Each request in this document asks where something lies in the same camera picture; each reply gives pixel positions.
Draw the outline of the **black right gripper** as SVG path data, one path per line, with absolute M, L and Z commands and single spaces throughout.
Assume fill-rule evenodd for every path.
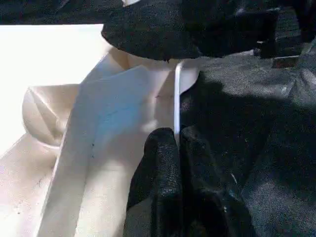
M 273 67 L 294 67 L 316 36 L 314 0 L 236 0 L 235 52 L 253 50 Z

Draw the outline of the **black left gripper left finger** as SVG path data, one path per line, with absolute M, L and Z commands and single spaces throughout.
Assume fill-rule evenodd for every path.
M 144 155 L 130 183 L 124 235 L 183 235 L 180 157 L 171 128 L 154 130 L 145 142 Z

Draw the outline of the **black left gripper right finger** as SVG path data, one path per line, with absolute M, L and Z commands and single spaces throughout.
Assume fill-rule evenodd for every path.
M 186 237 L 255 237 L 237 184 L 219 167 L 194 126 L 180 133 L 183 219 Z

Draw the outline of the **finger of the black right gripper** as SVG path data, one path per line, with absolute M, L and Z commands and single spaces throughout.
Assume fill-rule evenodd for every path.
M 232 10 L 222 0 L 141 0 L 109 9 L 101 35 L 143 58 L 222 57 L 237 50 Z

